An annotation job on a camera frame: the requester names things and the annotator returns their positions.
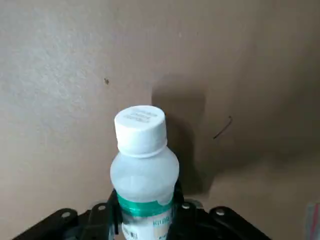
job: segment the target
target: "plastic bottle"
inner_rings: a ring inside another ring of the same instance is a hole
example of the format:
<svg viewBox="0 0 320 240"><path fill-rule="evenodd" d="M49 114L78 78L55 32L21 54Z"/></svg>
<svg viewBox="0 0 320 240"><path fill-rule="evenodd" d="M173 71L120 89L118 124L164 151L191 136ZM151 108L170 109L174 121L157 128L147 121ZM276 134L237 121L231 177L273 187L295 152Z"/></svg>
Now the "plastic bottle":
<svg viewBox="0 0 320 240"><path fill-rule="evenodd" d="M127 240L165 240L172 222L176 155L167 147L164 112L132 106L114 118L119 153L110 177L122 210Z"/></svg>

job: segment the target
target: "bottle label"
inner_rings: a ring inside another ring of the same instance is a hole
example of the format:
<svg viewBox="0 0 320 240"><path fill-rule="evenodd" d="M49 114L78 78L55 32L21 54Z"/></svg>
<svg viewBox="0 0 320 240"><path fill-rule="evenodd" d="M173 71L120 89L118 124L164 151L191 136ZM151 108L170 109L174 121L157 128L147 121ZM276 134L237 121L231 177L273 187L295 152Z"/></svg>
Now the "bottle label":
<svg viewBox="0 0 320 240"><path fill-rule="evenodd" d="M127 240L165 240L172 222L172 200L132 202L117 196L122 210L122 231Z"/></svg>

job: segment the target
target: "brown cardboard surface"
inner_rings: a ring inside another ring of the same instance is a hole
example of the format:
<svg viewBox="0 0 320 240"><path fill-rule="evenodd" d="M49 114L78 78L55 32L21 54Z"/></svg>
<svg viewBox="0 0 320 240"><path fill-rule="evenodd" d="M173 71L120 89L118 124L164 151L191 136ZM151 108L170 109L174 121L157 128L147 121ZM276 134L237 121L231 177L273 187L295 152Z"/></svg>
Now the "brown cardboard surface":
<svg viewBox="0 0 320 240"><path fill-rule="evenodd" d="M188 196L303 239L320 195L320 1L0 4L1 239L107 199L113 118L138 104L165 110Z"/></svg>

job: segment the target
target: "screw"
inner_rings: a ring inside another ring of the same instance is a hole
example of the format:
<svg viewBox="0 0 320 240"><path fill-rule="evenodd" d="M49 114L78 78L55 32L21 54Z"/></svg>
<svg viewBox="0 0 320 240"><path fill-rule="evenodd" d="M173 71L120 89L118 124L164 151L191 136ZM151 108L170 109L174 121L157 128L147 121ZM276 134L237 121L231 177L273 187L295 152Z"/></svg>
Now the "screw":
<svg viewBox="0 0 320 240"><path fill-rule="evenodd" d="M62 213L61 217L65 219L65 218L69 217L70 215L71 215L71 213L66 211L66 212Z"/></svg>
<svg viewBox="0 0 320 240"><path fill-rule="evenodd" d="M225 211L221 208L218 208L216 211L215 211L216 214L218 214L219 216L223 216L225 215Z"/></svg>
<svg viewBox="0 0 320 240"><path fill-rule="evenodd" d="M101 206L98 207L99 211L102 211L102 210L105 210L105 209L106 209L106 206L104 206L104 205L101 205Z"/></svg>
<svg viewBox="0 0 320 240"><path fill-rule="evenodd" d="M190 208L190 204L187 203L187 202L184 202L184 203L182 204L182 208L183 208L183 209L189 209L189 208Z"/></svg>

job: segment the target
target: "bottle shoulder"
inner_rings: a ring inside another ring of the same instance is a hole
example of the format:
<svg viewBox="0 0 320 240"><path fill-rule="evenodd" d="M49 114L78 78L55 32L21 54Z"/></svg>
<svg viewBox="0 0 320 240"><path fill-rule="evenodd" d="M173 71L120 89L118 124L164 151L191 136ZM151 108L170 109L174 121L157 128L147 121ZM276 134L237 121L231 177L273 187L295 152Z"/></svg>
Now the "bottle shoulder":
<svg viewBox="0 0 320 240"><path fill-rule="evenodd" d="M148 158L134 158L119 153L112 162L110 178L122 196L156 196L173 187L179 175L179 162L169 149Z"/></svg>

